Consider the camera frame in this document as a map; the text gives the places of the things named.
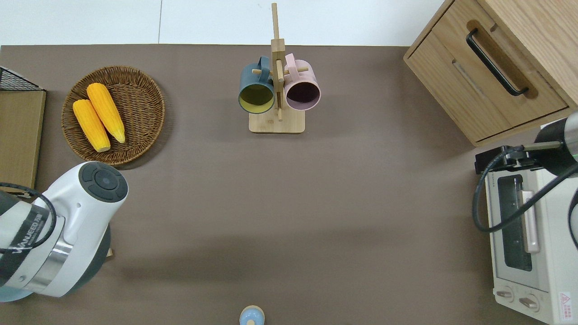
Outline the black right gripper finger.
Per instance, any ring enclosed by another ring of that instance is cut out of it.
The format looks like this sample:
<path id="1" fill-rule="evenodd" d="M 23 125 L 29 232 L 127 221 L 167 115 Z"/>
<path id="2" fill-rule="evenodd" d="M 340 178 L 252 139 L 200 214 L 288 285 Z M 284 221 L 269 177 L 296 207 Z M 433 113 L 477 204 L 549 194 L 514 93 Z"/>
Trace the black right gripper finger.
<path id="1" fill-rule="evenodd" d="M 494 148 L 475 154 L 475 174 L 480 175 L 487 168 L 491 161 L 503 152 L 503 148 Z"/>

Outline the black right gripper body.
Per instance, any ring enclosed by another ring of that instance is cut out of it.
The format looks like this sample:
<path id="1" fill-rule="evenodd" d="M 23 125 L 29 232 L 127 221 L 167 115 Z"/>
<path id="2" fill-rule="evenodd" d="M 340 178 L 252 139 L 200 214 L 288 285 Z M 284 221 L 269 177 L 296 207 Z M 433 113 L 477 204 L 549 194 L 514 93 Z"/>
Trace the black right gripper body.
<path id="1" fill-rule="evenodd" d="M 547 124 L 532 144 L 507 155 L 514 164 L 505 169 L 514 172 L 524 169 L 546 169 L 559 176 L 576 164 L 576 113 Z"/>

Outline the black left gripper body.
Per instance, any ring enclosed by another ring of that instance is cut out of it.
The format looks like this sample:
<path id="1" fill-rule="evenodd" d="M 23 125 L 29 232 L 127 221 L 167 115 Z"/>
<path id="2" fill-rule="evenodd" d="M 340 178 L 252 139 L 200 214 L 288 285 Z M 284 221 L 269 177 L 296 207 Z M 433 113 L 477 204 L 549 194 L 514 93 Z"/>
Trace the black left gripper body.
<path id="1" fill-rule="evenodd" d="M 59 270 L 59 220 L 54 206 L 1 192 L 1 288 L 46 290 Z"/>

